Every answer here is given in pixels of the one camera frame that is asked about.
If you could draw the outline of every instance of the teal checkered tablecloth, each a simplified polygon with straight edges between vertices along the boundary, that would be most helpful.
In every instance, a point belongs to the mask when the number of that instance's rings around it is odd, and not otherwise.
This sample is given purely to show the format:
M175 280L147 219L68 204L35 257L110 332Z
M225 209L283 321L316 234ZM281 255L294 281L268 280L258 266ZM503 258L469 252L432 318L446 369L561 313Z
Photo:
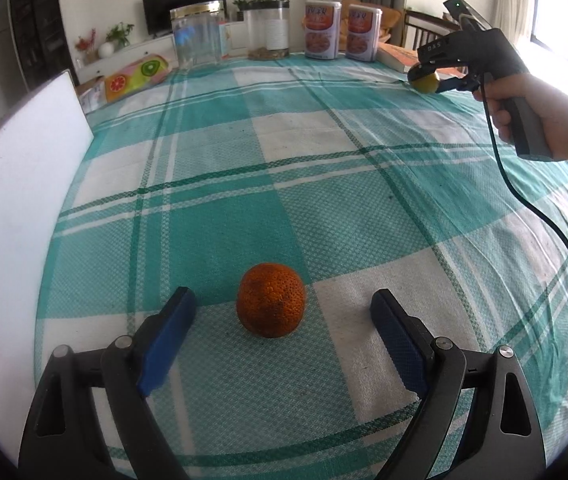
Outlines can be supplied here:
M510 195L483 108L422 95L379 64L233 60L172 73L89 115L95 134L52 237L36 322L51 350L133 333L177 286L199 310L149 405L196 478L371 479L416 407L375 332L390 288L461 348L515 349L548 457L568 438L568 253ZM513 183L568 235L568 163L500 145ZM299 328L267 340L235 314L240 278L304 280ZM114 463L130 464L106 396ZM465 393L433 472L463 430Z

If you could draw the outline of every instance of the mandarin orange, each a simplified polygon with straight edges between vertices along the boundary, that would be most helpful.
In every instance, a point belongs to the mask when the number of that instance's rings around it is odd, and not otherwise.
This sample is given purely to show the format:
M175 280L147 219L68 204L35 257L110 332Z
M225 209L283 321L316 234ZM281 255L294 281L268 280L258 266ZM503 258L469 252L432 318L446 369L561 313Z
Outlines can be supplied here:
M304 283L290 267L263 263L241 278L237 316L250 332L282 337L297 328L304 315Z

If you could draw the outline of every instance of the television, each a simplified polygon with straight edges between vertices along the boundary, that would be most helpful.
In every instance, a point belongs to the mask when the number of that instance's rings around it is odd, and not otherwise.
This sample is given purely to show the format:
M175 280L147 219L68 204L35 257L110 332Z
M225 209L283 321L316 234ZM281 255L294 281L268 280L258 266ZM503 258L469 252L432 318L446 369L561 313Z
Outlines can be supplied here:
M171 9L214 0L142 0L148 34L161 36L171 31ZM228 7L224 2L224 13L228 18Z

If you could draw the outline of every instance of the white vase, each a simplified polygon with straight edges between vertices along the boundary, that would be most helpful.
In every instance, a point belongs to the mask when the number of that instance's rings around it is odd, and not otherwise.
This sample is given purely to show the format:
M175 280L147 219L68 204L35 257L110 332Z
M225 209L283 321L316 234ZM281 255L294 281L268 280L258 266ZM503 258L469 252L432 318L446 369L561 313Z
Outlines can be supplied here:
M115 45L112 42L107 41L106 43L102 43L97 50L98 54L100 55L100 59L104 59L105 57L110 57L115 53Z

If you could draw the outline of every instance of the hand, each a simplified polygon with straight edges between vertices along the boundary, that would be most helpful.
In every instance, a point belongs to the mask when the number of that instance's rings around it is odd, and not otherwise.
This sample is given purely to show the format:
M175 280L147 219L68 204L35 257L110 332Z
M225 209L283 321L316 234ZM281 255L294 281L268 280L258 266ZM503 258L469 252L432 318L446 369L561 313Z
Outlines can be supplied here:
M499 131L499 138L512 144L510 113L502 108L500 100L525 97L544 126L546 142L555 160L568 158L568 96L531 74L517 74L486 84L488 111ZM482 101L481 90L473 93Z

